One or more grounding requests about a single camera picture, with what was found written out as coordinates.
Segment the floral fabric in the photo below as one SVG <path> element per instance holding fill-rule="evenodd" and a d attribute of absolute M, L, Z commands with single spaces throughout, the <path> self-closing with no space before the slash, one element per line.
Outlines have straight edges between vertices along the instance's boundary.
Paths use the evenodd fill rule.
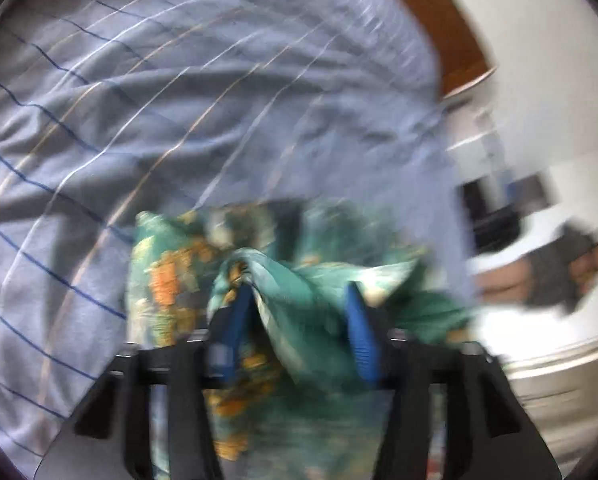
<path fill-rule="evenodd" d="M 356 374 L 346 342 L 348 282 L 426 342 L 466 323 L 464 308 L 428 290 L 426 251 L 386 218 L 346 202 L 302 201 L 177 219 L 138 215 L 126 298 L 131 342 L 173 344 L 205 327 L 240 284 L 254 288 L 234 386 L 206 392 L 215 448 L 235 478 L 369 478 L 390 395 L 367 390 Z M 167 478 L 164 395 L 155 388 L 153 462 Z"/>

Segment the blue stripe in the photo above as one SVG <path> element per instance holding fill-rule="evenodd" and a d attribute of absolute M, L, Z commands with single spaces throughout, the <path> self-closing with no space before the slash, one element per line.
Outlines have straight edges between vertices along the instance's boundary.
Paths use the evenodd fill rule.
<path fill-rule="evenodd" d="M 128 12 L 127 10 L 117 9 L 116 7 L 114 7 L 110 4 L 106 4 L 105 2 L 102 2 L 101 0 L 92 0 L 92 1 L 98 3 L 99 5 L 107 7 L 108 9 L 114 10 L 115 12 L 119 12 L 121 14 L 127 14 L 128 16 L 132 16 L 133 18 L 138 18 L 140 20 L 147 20 L 149 22 L 156 23 L 165 32 L 172 35 L 173 37 L 176 37 L 176 33 L 171 28 L 165 26 L 163 23 L 161 23 L 158 20 L 155 20 L 154 18 L 150 18 L 148 16 L 141 16 L 140 14 L 135 14 L 134 12 Z"/>
<path fill-rule="evenodd" d="M 40 346 L 36 345 L 35 343 L 33 343 L 32 341 L 30 341 L 24 334 L 22 334 L 21 332 L 19 332 L 19 330 L 17 330 L 16 328 L 14 328 L 12 325 L 10 325 L 10 323 L 8 323 L 3 316 L 0 316 L 0 320 L 1 322 L 7 326 L 10 330 L 12 330 L 12 332 L 14 332 L 16 335 L 18 335 L 23 341 L 25 341 L 26 343 L 28 343 L 32 348 L 34 348 L 35 350 L 37 350 L 38 352 L 40 352 L 41 354 L 43 354 L 44 356 L 46 356 L 48 359 L 50 359 L 51 361 L 54 361 L 57 364 L 60 364 L 61 366 L 65 366 L 66 368 L 68 368 L 69 370 L 72 370 L 73 372 L 76 372 L 79 375 L 82 375 L 92 381 L 96 380 L 96 377 L 91 376 L 90 374 L 87 374 L 85 372 L 83 372 L 82 370 L 79 370 L 78 368 L 75 368 L 74 366 L 71 366 L 63 361 L 61 361 L 60 359 L 57 359 L 56 357 L 48 354 L 48 352 L 46 352 L 43 348 L 41 348 Z"/>
<path fill-rule="evenodd" d="M 125 93 L 124 90 L 121 89 L 121 87 L 119 85 L 117 85 L 116 83 L 114 83 L 113 81 L 109 81 L 109 80 L 103 80 L 103 83 L 106 83 L 107 85 L 109 85 L 109 87 L 116 91 L 117 94 L 124 99 L 127 103 L 137 107 L 137 104 L 132 101 L 132 99 L 130 98 L 130 96 L 128 96 L 128 94 Z M 95 153 L 100 153 L 101 150 L 96 149 L 94 146 L 86 143 L 84 140 L 82 140 L 80 137 L 77 136 L 77 134 L 74 133 L 73 130 L 71 130 L 67 124 L 63 123 L 63 121 L 59 120 L 53 113 L 51 113 L 49 110 L 47 110 L 47 108 L 37 104 L 37 103 L 22 103 L 21 101 L 19 101 L 16 96 L 12 93 L 11 90 L 9 90 L 3 83 L 0 82 L 0 87 L 10 96 L 10 98 L 17 104 L 17 106 L 21 106 L 21 107 L 34 107 L 34 108 L 38 108 L 39 110 L 41 110 L 42 112 L 44 112 L 45 114 L 48 115 L 48 117 L 50 117 L 51 120 L 53 120 L 56 124 L 58 124 L 61 128 L 63 128 L 67 134 L 69 134 L 69 136 L 73 139 L 75 139 L 77 141 L 77 143 L 80 146 L 83 146 L 85 149 L 89 150 L 90 152 L 95 152 Z M 164 116 L 162 116 L 161 114 L 157 113 L 157 112 L 153 112 L 152 110 L 149 109 L 145 109 L 143 111 L 143 113 L 157 117 L 159 119 L 162 119 L 164 121 L 166 121 L 167 123 L 171 124 L 172 126 L 174 126 L 175 128 L 178 128 L 180 131 L 182 132 L 186 132 L 186 130 L 180 125 L 175 123 L 174 121 L 170 120 L 169 118 L 166 118 Z M 141 159 L 132 154 L 132 153 L 123 153 L 123 152 L 106 152 L 106 155 L 120 155 L 120 156 L 126 156 L 129 158 L 133 158 L 136 161 L 137 167 L 140 168 L 143 171 L 147 171 L 147 166 L 145 164 L 142 163 Z M 196 199 L 191 197 L 190 195 L 188 195 L 188 193 L 186 193 L 185 191 L 183 191 L 181 188 L 179 188 L 178 186 L 176 186 L 173 182 L 170 182 L 170 180 L 168 178 L 162 177 L 160 176 L 160 171 L 159 170 L 153 170 L 152 172 L 152 178 L 153 180 L 159 180 L 162 181 L 163 183 L 166 184 L 167 188 L 168 188 L 168 192 L 176 192 L 177 194 L 181 195 L 182 197 L 185 198 L 185 204 L 188 205 L 189 202 L 196 202 Z"/>
<path fill-rule="evenodd" d="M 138 54 L 130 45 L 128 45 L 127 43 L 124 43 L 121 40 L 113 40 L 112 38 L 105 38 L 103 36 L 95 34 L 94 32 L 92 32 L 90 30 L 87 30 L 86 28 L 81 27 L 79 25 L 79 23 L 73 22 L 72 20 L 69 20 L 68 18 L 63 18 L 62 16 L 55 16 L 54 14 L 51 14 L 50 12 L 45 12 L 44 10 L 33 9 L 32 7 L 28 7 L 28 8 L 30 10 L 33 10 L 34 12 L 38 12 L 39 14 L 44 14 L 45 16 L 50 16 L 51 18 L 54 18 L 55 20 L 61 20 L 62 22 L 70 23 L 71 25 L 74 25 L 75 27 L 77 27 L 82 32 L 85 32 L 86 34 L 89 34 L 90 36 L 93 36 L 94 38 L 97 38 L 98 40 L 112 41 L 113 43 L 118 43 L 118 44 L 124 46 L 128 50 L 128 52 L 130 52 L 131 54 L 133 54 L 136 58 L 140 59 L 144 63 L 148 63 L 151 67 L 154 68 L 154 65 L 151 62 L 149 62 L 148 60 L 146 60 L 143 57 L 141 57 L 140 54 Z"/>
<path fill-rule="evenodd" d="M 99 300 L 95 300 L 95 298 L 93 298 L 89 294 L 83 292 L 82 290 L 80 290 L 80 288 L 77 288 L 76 286 L 72 285 L 70 282 L 68 282 L 61 276 L 59 276 L 52 269 L 50 269 L 49 267 L 46 267 L 39 260 L 37 260 L 34 256 L 26 253 L 25 251 L 21 251 L 21 248 L 17 244 L 15 244 L 8 236 L 6 236 L 2 231 L 0 231 L 0 237 L 3 238 L 6 241 L 6 243 L 9 246 L 11 246 L 14 250 L 20 251 L 21 254 L 26 258 L 26 260 L 28 260 L 32 264 L 36 265 L 37 267 L 39 267 L 41 270 L 44 270 L 45 272 L 50 274 L 50 276 L 52 276 L 55 280 L 57 280 L 60 283 L 63 283 L 63 285 L 65 285 L 67 288 L 72 290 L 74 293 L 76 293 L 79 296 L 81 296 L 82 298 L 88 300 L 90 303 L 94 303 L 96 306 L 101 307 L 103 310 L 105 310 L 106 312 L 109 312 L 113 316 L 117 316 L 121 319 L 125 319 L 125 314 L 123 312 L 119 312 L 118 310 L 115 310 L 114 308 L 107 306 L 104 303 L 101 303 Z"/>
<path fill-rule="evenodd" d="M 0 154 L 0 162 L 3 165 L 5 165 L 10 171 L 12 171 L 13 173 L 16 173 L 16 175 L 21 180 L 23 180 L 24 182 L 27 182 L 28 184 L 32 184 L 33 186 L 37 186 L 40 189 L 43 189 L 44 191 L 47 191 L 48 193 L 51 193 L 51 194 L 56 193 L 57 196 L 60 196 L 66 202 L 70 202 L 77 209 L 79 209 L 83 214 L 85 214 L 89 218 L 92 218 L 98 224 L 101 224 L 104 229 L 110 229 L 114 233 L 114 235 L 117 238 L 119 238 L 119 240 L 121 240 L 122 242 L 124 242 L 125 244 L 128 244 L 128 245 L 132 245 L 133 244 L 134 239 L 131 236 L 128 236 L 128 235 L 122 233 L 118 228 L 116 228 L 116 227 L 114 227 L 112 225 L 108 225 L 106 223 L 106 221 L 101 218 L 101 216 L 99 216 L 98 214 L 96 214 L 92 210 L 88 209 L 87 207 L 85 207 L 84 205 L 82 205 L 80 202 L 77 202 L 71 196 L 66 195 L 65 193 L 62 193 L 61 191 L 57 192 L 55 189 L 52 189 L 51 187 L 46 186 L 45 184 L 42 184 L 41 182 L 37 182 L 35 180 L 32 180 L 31 178 L 26 177 L 21 171 L 19 171 L 17 168 L 15 168 L 14 166 L 12 166 L 5 158 L 3 158 L 3 156 L 1 156 L 1 154 Z"/>
<path fill-rule="evenodd" d="M 2 387 L 4 390 L 7 390 L 7 391 L 9 391 L 11 394 L 13 394 L 13 395 L 16 395 L 17 397 L 20 397 L 20 398 L 21 398 L 21 399 L 23 399 L 23 400 L 27 400 L 27 401 L 28 401 L 30 404 L 34 404 L 36 407 L 38 407 L 38 408 L 40 408 L 40 409 L 44 410 L 44 412 L 48 412 L 48 413 L 50 413 L 51 415 L 54 415 L 55 417 L 57 417 L 57 418 L 60 418 L 61 420 L 65 420 L 65 419 L 66 419 L 66 417 L 64 417 L 63 415 L 61 415 L 61 413 L 55 412 L 54 410 L 51 410 L 50 408 L 47 408 L 46 406 L 44 406 L 44 405 L 42 405 L 42 404 L 39 404 L 39 403 L 38 403 L 38 402 L 36 402 L 35 400 L 32 400 L 32 399 L 30 399 L 30 397 L 26 397 L 25 395 L 23 395 L 23 394 L 20 394 L 18 391 L 16 391 L 16 390 L 13 390 L 12 388 L 10 388 L 10 387 L 6 386 L 6 385 L 5 385 L 5 384 L 3 384 L 1 381 L 0 381 L 0 386 L 1 386 L 1 387 Z"/>
<path fill-rule="evenodd" d="M 10 440 L 10 442 L 12 442 L 12 444 L 15 444 L 16 446 L 19 446 L 21 449 L 25 449 L 28 453 L 32 453 L 33 455 L 39 457 L 39 458 L 43 458 L 44 456 L 41 453 L 37 453 L 36 451 L 32 451 L 29 447 L 24 446 L 23 444 L 21 444 L 18 440 L 15 440 L 12 436 L 10 436 L 10 434 L 4 430 L 1 426 L 0 426 L 0 432 L 3 433 L 3 435 Z"/>
<path fill-rule="evenodd" d="M 45 57 L 45 59 L 47 59 L 55 68 L 57 68 L 58 70 L 61 70 L 62 72 L 67 72 L 70 75 L 73 75 L 74 77 L 76 77 L 77 79 L 79 79 L 84 85 L 89 84 L 89 82 L 81 75 L 81 74 L 77 74 L 76 72 L 73 72 L 72 70 L 70 70 L 69 68 L 64 68 L 63 66 L 59 66 L 57 65 L 50 56 L 48 56 L 44 50 L 38 46 L 36 43 L 33 43 L 32 41 L 26 41 L 23 38 L 19 37 L 18 35 L 16 35 L 14 32 L 12 32 L 11 30 L 9 30 L 6 27 L 1 27 L 1 30 L 4 30 L 5 32 L 7 32 L 8 34 L 11 34 L 12 36 L 14 36 L 15 38 L 17 38 L 21 43 L 23 44 L 28 44 L 30 46 L 33 46 L 35 49 L 38 50 L 38 52 Z"/>
<path fill-rule="evenodd" d="M 92 146 L 91 144 L 88 144 L 87 142 L 85 142 L 84 140 L 82 140 L 77 134 L 75 134 L 69 127 L 67 124 L 61 122 L 50 110 L 48 110 L 48 108 L 41 106 L 40 104 L 37 103 L 22 103 L 21 101 L 19 101 L 16 96 L 8 89 L 6 88 L 6 86 L 4 84 L 1 83 L 0 81 L 0 87 L 6 92 L 6 94 L 8 94 L 10 96 L 10 98 L 18 105 L 21 107 L 32 107 L 32 108 L 37 108 L 38 110 L 41 110 L 44 114 L 46 114 L 48 117 L 51 118 L 51 120 L 53 120 L 55 123 L 57 123 L 59 126 L 61 126 L 66 133 L 77 142 L 77 144 L 79 146 L 82 146 L 83 148 L 85 148 L 86 150 L 89 150 L 90 152 L 95 152 L 95 153 L 100 153 L 101 150 L 96 149 L 94 146 Z"/>

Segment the wooden headboard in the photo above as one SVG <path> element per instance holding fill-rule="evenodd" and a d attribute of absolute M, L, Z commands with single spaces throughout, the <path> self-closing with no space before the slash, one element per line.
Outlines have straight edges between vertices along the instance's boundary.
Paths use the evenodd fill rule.
<path fill-rule="evenodd" d="M 403 0 L 439 52 L 442 93 L 469 85 L 491 71 L 479 41 L 453 0 Z"/>

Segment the white furniture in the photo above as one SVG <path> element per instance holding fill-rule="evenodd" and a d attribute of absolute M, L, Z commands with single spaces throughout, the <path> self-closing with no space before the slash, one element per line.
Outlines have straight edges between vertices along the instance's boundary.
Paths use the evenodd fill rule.
<path fill-rule="evenodd" d="M 529 216 L 516 243 L 473 258 L 472 271 L 505 265 L 548 243 L 568 216 L 561 204 Z M 569 316 L 560 305 L 481 307 L 474 336 L 502 357 L 519 400 L 569 469 L 598 434 L 598 285 Z"/>

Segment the bed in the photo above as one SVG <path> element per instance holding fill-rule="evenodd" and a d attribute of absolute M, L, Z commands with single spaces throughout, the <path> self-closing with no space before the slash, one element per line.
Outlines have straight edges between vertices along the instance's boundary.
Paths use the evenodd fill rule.
<path fill-rule="evenodd" d="M 16 468 L 32 478 L 125 338 L 141 211 L 389 208 L 468 303 L 440 81 L 399 0 L 16 0 L 0 20 L 0 447 Z"/>

